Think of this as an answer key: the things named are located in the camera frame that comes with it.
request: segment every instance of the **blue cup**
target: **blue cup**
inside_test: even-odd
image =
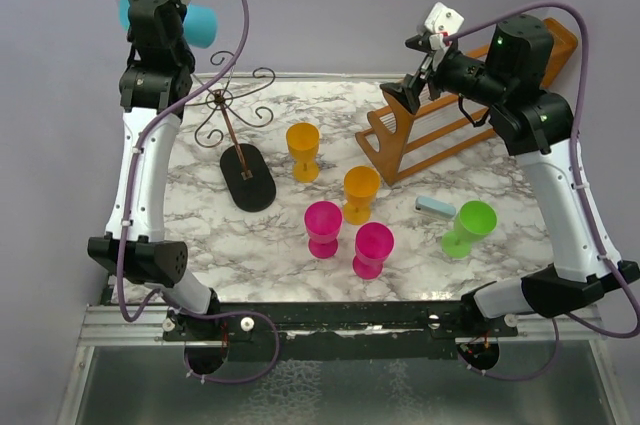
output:
[[[120,0],[118,5],[120,24],[125,30],[129,29],[129,0]],[[187,16],[184,19],[184,38],[187,43],[196,48],[208,48],[216,39],[218,32],[218,17],[216,13],[198,5],[187,6]]]

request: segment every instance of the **pink cup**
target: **pink cup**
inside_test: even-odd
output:
[[[309,251],[316,258],[330,258],[338,251],[342,210],[331,202],[316,202],[307,208],[304,225],[309,234]]]
[[[356,256],[353,271],[360,278],[371,280],[382,273],[382,264],[393,250],[393,233],[381,223],[370,222],[356,234]]]

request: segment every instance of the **gray floor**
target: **gray floor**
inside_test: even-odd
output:
[[[496,371],[535,370],[546,342],[507,343]],[[225,365],[242,376],[260,364]],[[250,385],[185,378],[179,347],[98,348],[79,422],[114,424],[613,424],[588,342],[565,342],[556,367],[497,382],[455,361],[281,362]]]

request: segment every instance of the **green cup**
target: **green cup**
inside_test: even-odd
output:
[[[471,253],[471,244],[486,238],[497,224],[498,216],[489,204],[467,202],[456,215],[453,230],[442,237],[442,251],[451,258],[464,258]]]

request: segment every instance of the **marble tabletop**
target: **marble tabletop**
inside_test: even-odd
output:
[[[236,85],[236,89],[247,86],[251,84]],[[274,112],[268,126],[254,129],[232,120],[239,140],[262,151],[276,182],[276,200],[265,211],[243,212],[231,200],[219,167],[220,155],[231,146],[228,136],[212,149],[194,141],[195,129],[209,112],[206,106],[187,108],[171,154],[166,238],[187,242],[189,268],[221,300],[455,299],[489,281],[532,272],[552,261],[535,198],[498,139],[477,144],[393,187],[382,184],[371,220],[388,225],[396,245],[377,279],[365,281],[353,273],[358,227],[348,223],[343,225],[336,256],[315,259],[307,249],[304,211],[318,200],[342,205],[346,172],[370,165],[354,134],[368,128],[367,112],[384,105],[378,84],[281,81],[238,100],[233,107],[259,123],[255,110],[261,105]],[[212,121],[213,126],[204,131],[224,129],[220,114]],[[310,184],[293,179],[293,159],[285,141],[287,128],[302,121],[315,124],[321,134],[317,157],[321,172]],[[450,259],[441,251],[439,239],[452,222],[415,212],[417,195],[456,207],[468,200],[484,200],[497,211],[498,227],[474,246],[469,257]],[[129,303],[139,302],[146,293],[145,288],[129,283],[125,288]]]

